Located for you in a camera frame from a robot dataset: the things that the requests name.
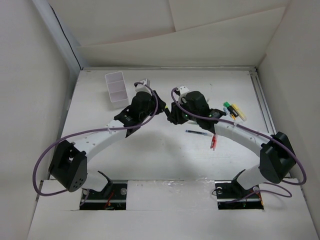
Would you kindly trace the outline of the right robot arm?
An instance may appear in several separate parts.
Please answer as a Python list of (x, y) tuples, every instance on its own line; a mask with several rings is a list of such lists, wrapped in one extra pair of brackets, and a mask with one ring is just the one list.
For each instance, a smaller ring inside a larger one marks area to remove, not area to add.
[(259, 157), (259, 163), (239, 172), (230, 183), (232, 193), (243, 197), (249, 189), (264, 182), (278, 184), (297, 164), (289, 138), (282, 132), (261, 133), (227, 119), (224, 111), (210, 108), (204, 95), (184, 86), (171, 90), (173, 99), (168, 120), (175, 125), (195, 121), (200, 128), (228, 138)]

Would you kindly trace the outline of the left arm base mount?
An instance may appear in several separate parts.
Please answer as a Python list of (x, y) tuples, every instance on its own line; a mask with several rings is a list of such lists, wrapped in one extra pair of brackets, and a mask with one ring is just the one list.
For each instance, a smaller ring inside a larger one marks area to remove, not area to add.
[(80, 210), (103, 210), (103, 211), (124, 211), (127, 208), (127, 180), (111, 180), (103, 172), (98, 171), (102, 176), (104, 188), (101, 191), (95, 189), (83, 189), (79, 203)]

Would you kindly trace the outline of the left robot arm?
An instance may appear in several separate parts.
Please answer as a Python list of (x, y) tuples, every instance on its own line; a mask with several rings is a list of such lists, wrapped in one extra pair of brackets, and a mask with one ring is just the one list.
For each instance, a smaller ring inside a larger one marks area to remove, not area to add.
[(104, 131), (94, 132), (74, 142), (63, 140), (56, 147), (48, 168), (49, 173), (68, 192), (80, 188), (107, 198), (112, 191), (112, 180), (103, 172), (88, 171), (88, 162), (97, 154), (136, 132), (146, 118), (164, 112), (166, 103), (157, 93), (139, 91), (131, 104), (111, 120)]

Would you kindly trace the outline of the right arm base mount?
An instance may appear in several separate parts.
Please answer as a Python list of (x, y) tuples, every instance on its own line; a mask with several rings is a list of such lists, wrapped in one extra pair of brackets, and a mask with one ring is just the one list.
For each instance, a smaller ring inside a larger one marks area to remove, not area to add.
[(215, 180), (211, 192), (216, 197), (219, 210), (263, 210), (264, 206), (259, 193), (254, 193), (254, 185), (244, 189), (237, 179), (244, 172), (238, 173), (232, 180)]

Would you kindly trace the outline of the green highlighter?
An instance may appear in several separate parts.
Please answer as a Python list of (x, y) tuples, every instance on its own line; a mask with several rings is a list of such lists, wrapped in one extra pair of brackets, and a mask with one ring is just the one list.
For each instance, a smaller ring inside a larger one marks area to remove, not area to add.
[(231, 113), (230, 104), (226, 101), (223, 103), (223, 106)]

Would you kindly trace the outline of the cream yellow highlighter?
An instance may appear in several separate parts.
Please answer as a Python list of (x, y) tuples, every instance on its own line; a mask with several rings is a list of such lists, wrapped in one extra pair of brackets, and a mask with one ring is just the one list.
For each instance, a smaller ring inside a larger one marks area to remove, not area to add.
[(232, 107), (234, 108), (234, 110), (237, 112), (238, 116), (241, 118), (241, 120), (243, 122), (245, 122), (247, 120), (246, 115), (242, 112), (242, 110), (236, 105), (236, 104), (232, 104)]

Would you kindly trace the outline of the blue marker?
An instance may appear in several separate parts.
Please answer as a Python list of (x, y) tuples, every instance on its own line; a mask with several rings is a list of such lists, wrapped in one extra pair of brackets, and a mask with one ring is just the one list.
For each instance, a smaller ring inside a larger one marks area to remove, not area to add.
[(224, 112), (225, 112), (228, 116), (231, 115), (231, 113), (229, 112), (229, 110), (228, 110), (226, 107), (224, 107), (223, 110), (224, 110)]

